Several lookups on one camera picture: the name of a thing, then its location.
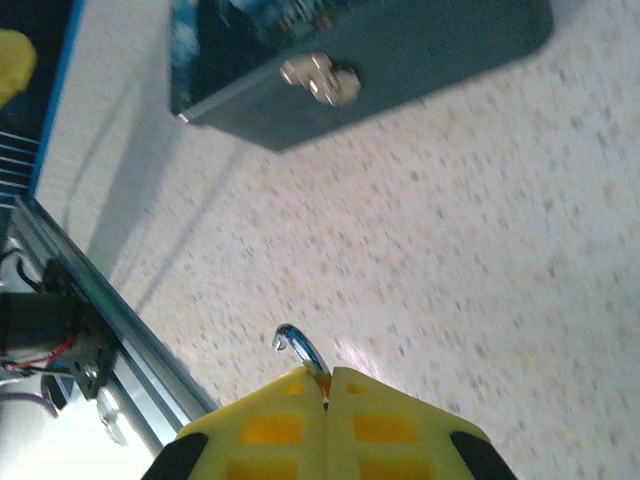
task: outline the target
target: red wire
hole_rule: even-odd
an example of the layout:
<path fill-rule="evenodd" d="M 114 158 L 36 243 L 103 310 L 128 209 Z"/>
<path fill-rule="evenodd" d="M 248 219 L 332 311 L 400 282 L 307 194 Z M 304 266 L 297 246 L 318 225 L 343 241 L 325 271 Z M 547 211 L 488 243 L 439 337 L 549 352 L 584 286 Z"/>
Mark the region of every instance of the red wire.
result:
<path fill-rule="evenodd" d="M 51 350 L 51 353 L 49 353 L 48 357 L 36 358 L 34 360 L 29 360 L 23 363 L 7 363 L 4 365 L 4 368 L 6 368 L 7 370 L 17 370 L 20 368 L 29 368 L 33 366 L 34 363 L 53 362 L 54 360 L 57 360 L 58 358 L 60 358 L 64 354 L 64 352 L 69 350 L 69 348 L 71 348 L 71 345 L 73 344 L 73 340 L 74 340 L 73 335 L 69 335 L 67 339 L 64 341 L 64 343 L 62 343 L 61 345 L 58 345 L 53 350 Z"/>

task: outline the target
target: blue edge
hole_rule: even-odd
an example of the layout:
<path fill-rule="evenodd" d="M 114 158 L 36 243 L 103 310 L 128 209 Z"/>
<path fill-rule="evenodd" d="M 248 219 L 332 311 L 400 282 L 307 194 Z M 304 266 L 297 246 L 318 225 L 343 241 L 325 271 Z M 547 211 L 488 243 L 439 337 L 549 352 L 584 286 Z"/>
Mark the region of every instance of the blue edge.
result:
<path fill-rule="evenodd" d="M 40 174 L 42 173 L 42 167 L 44 165 L 45 157 L 47 156 L 47 150 L 49 149 L 49 141 L 51 140 L 51 133 L 56 121 L 58 104 L 60 103 L 60 97 L 62 96 L 62 88 L 67 77 L 69 64 L 71 63 L 71 54 L 78 34 L 78 26 L 80 24 L 82 12 L 84 11 L 85 3 L 86 0 L 75 0 L 71 6 L 71 12 L 69 13 L 67 31 L 64 35 L 62 50 L 60 52 L 60 60 L 58 61 L 58 68 L 56 70 L 55 79 L 53 80 L 53 88 L 51 89 L 51 97 L 49 98 L 49 106 L 47 107 L 42 133 L 40 134 L 40 145 L 38 147 L 38 153 L 31 173 L 31 182 L 29 183 L 28 190 L 28 195 L 30 197 L 35 195 L 36 189 L 38 188 Z"/>

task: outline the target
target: speckled floor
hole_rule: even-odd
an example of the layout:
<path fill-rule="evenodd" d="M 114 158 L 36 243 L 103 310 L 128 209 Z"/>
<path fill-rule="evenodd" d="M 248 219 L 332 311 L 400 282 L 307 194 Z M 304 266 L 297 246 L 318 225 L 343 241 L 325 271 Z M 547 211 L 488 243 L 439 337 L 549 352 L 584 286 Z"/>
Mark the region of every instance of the speckled floor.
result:
<path fill-rule="evenodd" d="M 640 4 L 284 155 L 166 108 L 167 1 L 90 0 L 38 199 L 228 403 L 301 327 L 522 479 L 640 478 Z"/>

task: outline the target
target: yellow object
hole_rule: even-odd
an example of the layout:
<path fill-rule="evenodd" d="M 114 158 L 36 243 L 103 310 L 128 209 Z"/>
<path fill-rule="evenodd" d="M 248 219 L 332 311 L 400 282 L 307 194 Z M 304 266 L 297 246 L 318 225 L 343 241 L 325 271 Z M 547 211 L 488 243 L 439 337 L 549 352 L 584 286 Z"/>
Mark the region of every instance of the yellow object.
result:
<path fill-rule="evenodd" d="M 209 441 L 190 480 L 325 480 L 326 413 L 312 373 L 300 367 L 187 425 Z"/>
<path fill-rule="evenodd" d="M 328 480 L 473 480 L 450 440 L 478 427 L 349 368 L 335 368 L 327 415 Z"/>
<path fill-rule="evenodd" d="M 37 55 L 20 32 L 0 30 L 0 108 L 27 88 Z"/>

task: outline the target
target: metal hook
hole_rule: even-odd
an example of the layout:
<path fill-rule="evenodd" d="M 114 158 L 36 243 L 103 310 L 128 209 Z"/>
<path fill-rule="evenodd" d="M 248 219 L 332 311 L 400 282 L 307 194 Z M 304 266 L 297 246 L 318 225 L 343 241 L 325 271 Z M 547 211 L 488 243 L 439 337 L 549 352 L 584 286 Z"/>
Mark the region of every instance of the metal hook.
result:
<path fill-rule="evenodd" d="M 313 343 L 293 325 L 283 323 L 280 325 L 273 337 L 273 348 L 276 350 L 284 350 L 287 344 L 291 345 L 303 362 L 309 362 L 322 373 L 330 375 L 331 372 L 324 363 L 324 360 L 313 346 Z"/>

